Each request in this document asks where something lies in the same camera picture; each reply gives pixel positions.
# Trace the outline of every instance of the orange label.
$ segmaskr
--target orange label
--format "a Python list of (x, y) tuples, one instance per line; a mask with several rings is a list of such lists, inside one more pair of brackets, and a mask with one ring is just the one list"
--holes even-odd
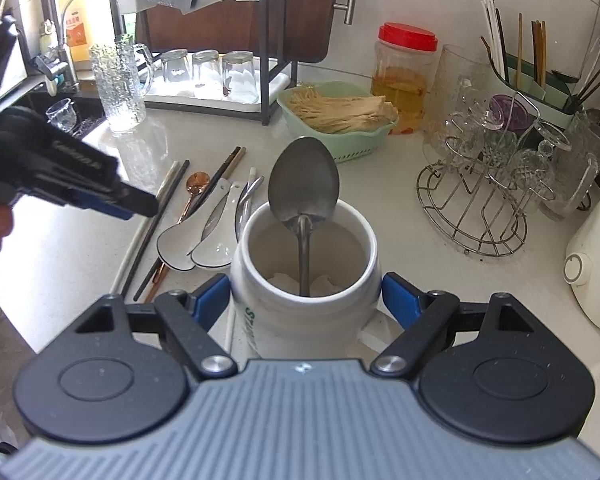
[(84, 23), (74, 25), (66, 32), (66, 44), (69, 47), (82, 46), (87, 44), (87, 35), (84, 33)]

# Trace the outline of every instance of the gray ribbed panel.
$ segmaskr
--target gray ribbed panel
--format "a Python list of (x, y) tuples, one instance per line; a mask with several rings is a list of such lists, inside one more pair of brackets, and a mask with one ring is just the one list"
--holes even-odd
[(202, 384), (180, 413), (138, 440), (105, 447), (34, 439), (3, 467), (13, 480), (594, 480), (600, 459), (577, 440), (532, 449), (448, 432), (410, 387), (357, 361), (252, 361)]

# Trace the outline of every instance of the black circular joint cover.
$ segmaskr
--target black circular joint cover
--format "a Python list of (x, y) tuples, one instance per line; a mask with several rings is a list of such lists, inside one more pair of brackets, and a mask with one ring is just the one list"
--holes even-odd
[(435, 356), (418, 386), (448, 426), (492, 444), (577, 434), (594, 397), (585, 366), (555, 337), (491, 332)]
[(74, 444), (139, 436), (168, 420), (188, 393), (172, 356), (118, 332), (64, 332), (13, 387), (29, 431)]

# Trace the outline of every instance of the yellow liquid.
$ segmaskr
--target yellow liquid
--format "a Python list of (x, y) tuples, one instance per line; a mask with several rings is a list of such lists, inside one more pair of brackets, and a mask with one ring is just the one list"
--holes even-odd
[(371, 93), (383, 95), (398, 109), (398, 126), (392, 133), (413, 133), (424, 116), (426, 81), (408, 69), (387, 69), (384, 76), (371, 79)]

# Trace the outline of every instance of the purple object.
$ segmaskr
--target purple object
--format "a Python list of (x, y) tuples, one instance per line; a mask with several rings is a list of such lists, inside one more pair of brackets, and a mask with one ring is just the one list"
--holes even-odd
[[(532, 119), (529, 117), (526, 108), (523, 107), (518, 101), (516, 101), (513, 97), (504, 94), (494, 95), (491, 98), (490, 106), (493, 102), (496, 102), (500, 105), (502, 112), (504, 113), (504, 123), (505, 126), (507, 121), (509, 121), (509, 115), (511, 114), (511, 120), (509, 121), (509, 127), (507, 128), (509, 131), (515, 132), (517, 134), (523, 134), (526, 132), (529, 126), (531, 126)], [(511, 105), (513, 104), (513, 113), (511, 113)]]

